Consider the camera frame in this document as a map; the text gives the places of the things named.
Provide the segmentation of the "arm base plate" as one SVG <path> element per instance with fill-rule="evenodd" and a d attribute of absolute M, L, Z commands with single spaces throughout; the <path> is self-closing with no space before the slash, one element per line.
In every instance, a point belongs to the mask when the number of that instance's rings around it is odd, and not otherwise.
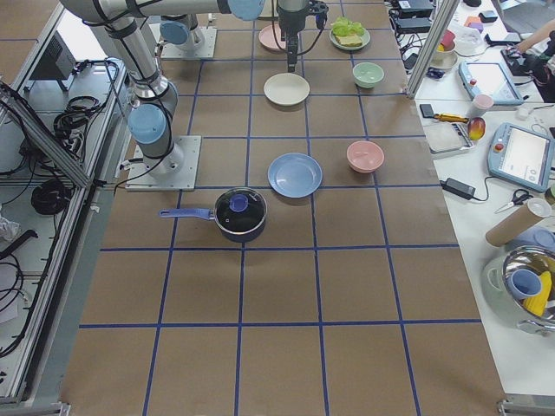
<path fill-rule="evenodd" d="M 217 39 L 215 27 L 160 26 L 163 60 L 209 60 L 214 56 Z"/>
<path fill-rule="evenodd" d="M 130 192 L 193 191 L 199 165 L 202 137 L 180 135 L 174 140 L 173 151 L 158 165 L 156 160 L 143 159 L 138 145 L 134 157 L 140 161 L 133 163 L 129 170 L 129 180 L 125 188 Z"/>

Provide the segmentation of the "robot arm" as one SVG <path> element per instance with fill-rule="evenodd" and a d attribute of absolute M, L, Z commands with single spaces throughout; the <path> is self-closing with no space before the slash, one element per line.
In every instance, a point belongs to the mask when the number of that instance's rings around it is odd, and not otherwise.
<path fill-rule="evenodd" d="M 223 13 L 232 13 L 244 21 L 255 20 L 264 8 L 265 1 L 221 1 Z M 320 1 L 271 1 L 272 19 L 277 19 L 280 30 L 280 41 L 275 24 L 271 33 L 280 50 L 287 56 L 287 71 L 294 73 L 297 58 L 311 51 L 313 44 L 305 51 L 298 50 L 299 34 L 305 29 L 308 16 L 315 17 L 317 28 L 323 31 L 327 21 L 328 6 Z M 165 41 L 178 47 L 193 46 L 195 30 L 198 28 L 197 17 L 194 13 L 161 18 L 160 33 Z"/>
<path fill-rule="evenodd" d="M 140 105 L 127 119 L 147 172 L 163 175 L 183 160 L 171 130 L 177 93 L 160 68 L 140 30 L 139 20 L 150 16 L 180 18 L 206 13 L 232 14 L 243 21 L 257 19 L 263 1 L 63 1 L 84 24 L 104 29 L 133 80 Z"/>

